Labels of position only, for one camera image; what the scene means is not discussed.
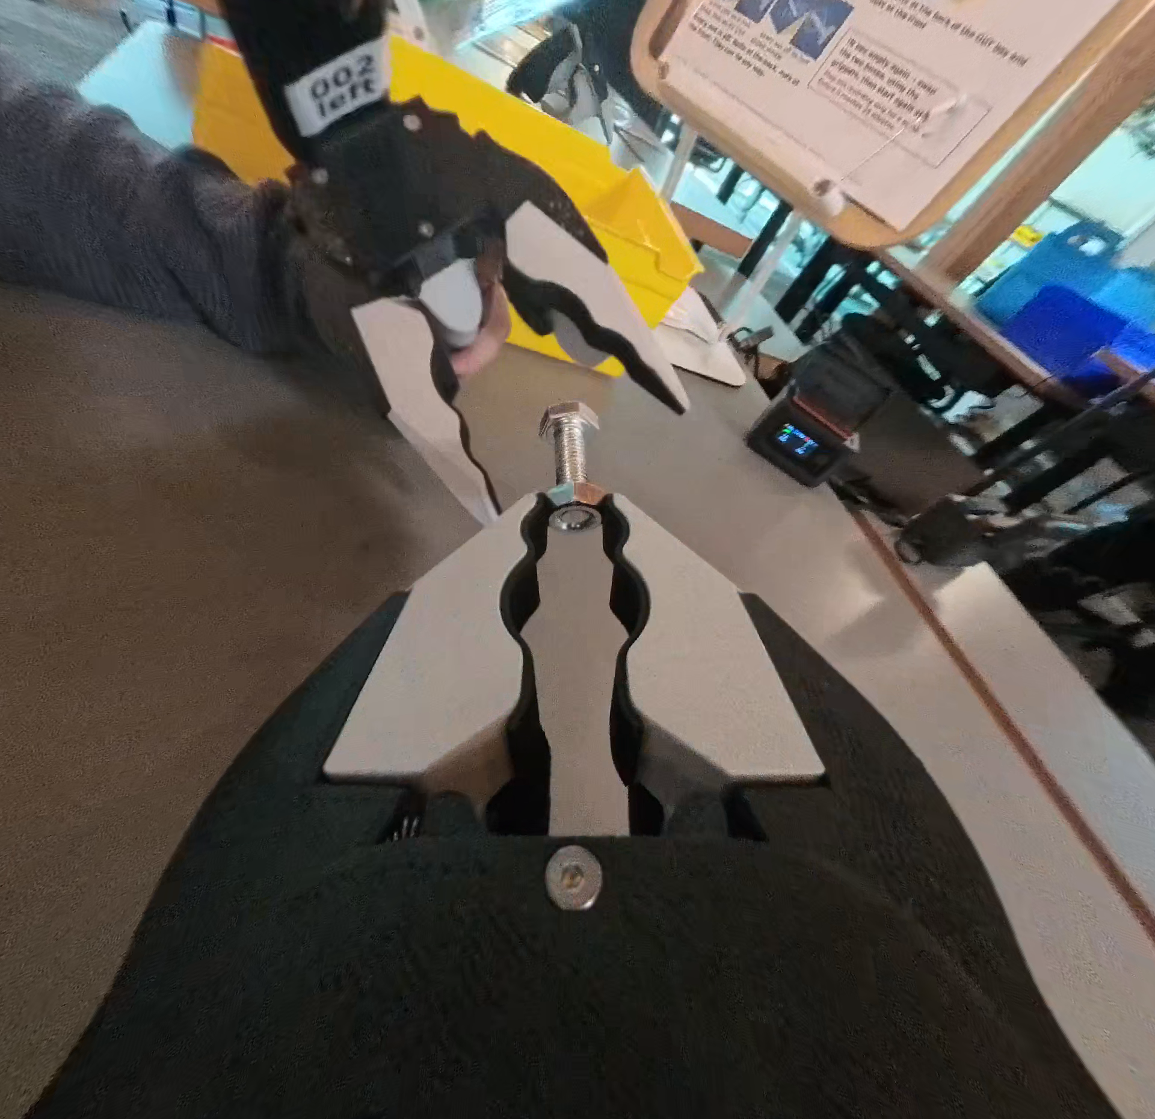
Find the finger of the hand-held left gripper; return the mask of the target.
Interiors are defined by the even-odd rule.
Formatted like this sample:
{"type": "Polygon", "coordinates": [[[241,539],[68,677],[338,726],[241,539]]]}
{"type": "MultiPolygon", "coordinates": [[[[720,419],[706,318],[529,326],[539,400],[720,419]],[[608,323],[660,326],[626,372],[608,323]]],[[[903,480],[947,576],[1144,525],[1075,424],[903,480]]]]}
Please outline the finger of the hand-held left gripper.
{"type": "Polygon", "coordinates": [[[689,399],[614,270],[532,202],[504,222],[503,286],[520,320],[594,371],[614,360],[646,393],[682,415],[689,399]]]}
{"type": "Polygon", "coordinates": [[[351,316],[387,419],[477,523],[496,521],[501,509],[492,481],[471,453],[468,427],[455,407],[456,376],[425,312],[380,298],[351,308],[351,316]]]}

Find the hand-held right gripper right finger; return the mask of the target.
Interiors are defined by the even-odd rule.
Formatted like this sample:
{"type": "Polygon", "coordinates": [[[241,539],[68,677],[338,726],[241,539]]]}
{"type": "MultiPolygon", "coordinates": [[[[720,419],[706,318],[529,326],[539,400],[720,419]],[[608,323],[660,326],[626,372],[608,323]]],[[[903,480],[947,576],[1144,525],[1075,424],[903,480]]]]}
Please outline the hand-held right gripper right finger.
{"type": "Polygon", "coordinates": [[[628,787],[658,803],[826,774],[746,594],[626,497],[601,504],[612,566],[609,741],[628,787]]]}

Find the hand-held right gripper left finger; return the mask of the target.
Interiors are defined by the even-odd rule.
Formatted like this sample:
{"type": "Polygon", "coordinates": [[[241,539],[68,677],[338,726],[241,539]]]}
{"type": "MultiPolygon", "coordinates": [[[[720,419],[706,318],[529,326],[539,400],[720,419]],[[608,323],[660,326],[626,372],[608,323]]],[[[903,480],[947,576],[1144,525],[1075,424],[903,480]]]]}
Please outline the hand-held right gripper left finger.
{"type": "Polygon", "coordinates": [[[411,586],[327,754],[326,779],[451,791],[476,809],[513,779],[548,786],[521,636],[540,604],[545,520],[544,495],[527,495],[411,586]]]}

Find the silver hex bolt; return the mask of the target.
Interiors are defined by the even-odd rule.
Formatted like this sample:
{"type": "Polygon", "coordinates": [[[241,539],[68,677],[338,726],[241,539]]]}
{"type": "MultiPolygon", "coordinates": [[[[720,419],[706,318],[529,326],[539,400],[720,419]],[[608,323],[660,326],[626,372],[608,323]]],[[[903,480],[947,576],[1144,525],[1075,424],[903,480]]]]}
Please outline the silver hex bolt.
{"type": "Polygon", "coordinates": [[[561,401],[545,408],[540,420],[540,436],[553,451],[555,483],[551,488],[571,480],[592,481],[586,436],[597,429],[597,415],[584,401],[561,401]]]}

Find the silver hex nut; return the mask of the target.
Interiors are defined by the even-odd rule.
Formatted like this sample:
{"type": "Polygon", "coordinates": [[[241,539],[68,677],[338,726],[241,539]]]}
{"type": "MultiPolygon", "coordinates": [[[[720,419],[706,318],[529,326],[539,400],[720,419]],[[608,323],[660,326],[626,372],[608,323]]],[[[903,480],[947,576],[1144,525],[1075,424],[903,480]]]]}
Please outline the silver hex nut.
{"type": "Polygon", "coordinates": [[[548,525],[557,533],[584,533],[601,525],[601,504],[606,492],[582,479],[556,484],[545,497],[549,503],[548,525]]]}

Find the person's left forearm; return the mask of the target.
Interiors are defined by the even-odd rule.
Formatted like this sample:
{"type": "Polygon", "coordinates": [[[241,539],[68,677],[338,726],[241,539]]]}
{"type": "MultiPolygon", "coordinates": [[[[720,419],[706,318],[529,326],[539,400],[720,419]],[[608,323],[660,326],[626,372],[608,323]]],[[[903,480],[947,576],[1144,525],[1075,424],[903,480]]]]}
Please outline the person's left forearm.
{"type": "Polygon", "coordinates": [[[306,235],[290,190],[166,150],[73,89],[1,73],[1,278],[197,323],[252,355],[367,360],[368,292],[306,235]]]}

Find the person's left hand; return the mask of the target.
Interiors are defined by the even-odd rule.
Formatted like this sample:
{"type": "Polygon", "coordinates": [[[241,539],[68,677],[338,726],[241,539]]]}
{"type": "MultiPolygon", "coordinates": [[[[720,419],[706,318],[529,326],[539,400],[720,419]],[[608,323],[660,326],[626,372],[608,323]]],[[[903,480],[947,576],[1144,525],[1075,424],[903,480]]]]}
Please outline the person's left hand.
{"type": "Polygon", "coordinates": [[[509,339],[512,330],[512,311],[500,275],[488,275],[479,279],[479,296],[481,308],[477,327],[469,330],[469,339],[464,331],[453,331],[451,335],[451,363],[457,380],[465,382],[492,364],[499,356],[501,347],[509,339]]]}

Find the yellow plastic bin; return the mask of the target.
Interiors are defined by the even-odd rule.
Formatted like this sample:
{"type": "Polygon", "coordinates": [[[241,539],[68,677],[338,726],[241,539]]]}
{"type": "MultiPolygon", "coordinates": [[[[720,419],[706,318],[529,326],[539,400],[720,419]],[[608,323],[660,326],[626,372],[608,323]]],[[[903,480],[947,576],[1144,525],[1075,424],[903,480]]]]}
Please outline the yellow plastic bin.
{"type": "Polygon", "coordinates": [[[322,226],[374,283],[413,288],[437,250],[476,256],[523,202],[589,231],[650,328],[700,271],[641,170],[417,44],[370,42],[302,91],[331,123],[314,137],[328,173],[322,226]]]}

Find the black charging case with screen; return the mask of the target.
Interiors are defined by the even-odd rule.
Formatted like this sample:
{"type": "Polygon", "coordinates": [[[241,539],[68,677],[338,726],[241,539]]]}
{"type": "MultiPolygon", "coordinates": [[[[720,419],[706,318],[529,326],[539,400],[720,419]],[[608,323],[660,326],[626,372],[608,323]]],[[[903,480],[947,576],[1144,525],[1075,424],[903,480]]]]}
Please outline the black charging case with screen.
{"type": "Polygon", "coordinates": [[[843,363],[805,358],[745,435],[759,459],[815,488],[849,457],[862,424],[863,388],[843,363]]]}

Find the instruction board with white stand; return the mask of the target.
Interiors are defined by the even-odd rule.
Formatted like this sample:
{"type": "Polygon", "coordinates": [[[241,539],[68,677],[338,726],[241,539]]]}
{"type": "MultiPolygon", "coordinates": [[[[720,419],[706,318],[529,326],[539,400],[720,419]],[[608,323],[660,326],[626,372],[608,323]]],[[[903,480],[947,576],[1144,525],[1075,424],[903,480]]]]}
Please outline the instruction board with white stand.
{"type": "Polygon", "coordinates": [[[644,90],[838,243],[946,218],[1152,0],[646,0],[644,90]]]}

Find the blue plastic bin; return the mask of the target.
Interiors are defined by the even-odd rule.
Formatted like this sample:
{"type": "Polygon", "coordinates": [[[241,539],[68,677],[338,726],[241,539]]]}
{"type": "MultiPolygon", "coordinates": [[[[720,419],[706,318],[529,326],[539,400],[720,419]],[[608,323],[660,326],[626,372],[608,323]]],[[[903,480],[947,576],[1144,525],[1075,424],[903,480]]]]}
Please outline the blue plastic bin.
{"type": "Polygon", "coordinates": [[[1018,316],[1020,348],[1083,397],[1105,396],[1123,383],[1103,352],[1140,375],[1153,368],[1152,332],[1072,288],[1044,286],[1018,316]]]}

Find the wooden post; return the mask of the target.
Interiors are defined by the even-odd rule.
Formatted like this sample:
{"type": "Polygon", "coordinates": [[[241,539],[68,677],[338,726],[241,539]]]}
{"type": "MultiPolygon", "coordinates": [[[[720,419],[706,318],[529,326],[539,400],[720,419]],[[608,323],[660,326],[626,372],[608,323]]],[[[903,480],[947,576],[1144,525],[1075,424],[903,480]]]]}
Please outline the wooden post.
{"type": "Polygon", "coordinates": [[[1145,17],[1047,115],[990,187],[932,244],[919,271],[960,283],[1133,114],[1152,85],[1152,17],[1145,17]]]}

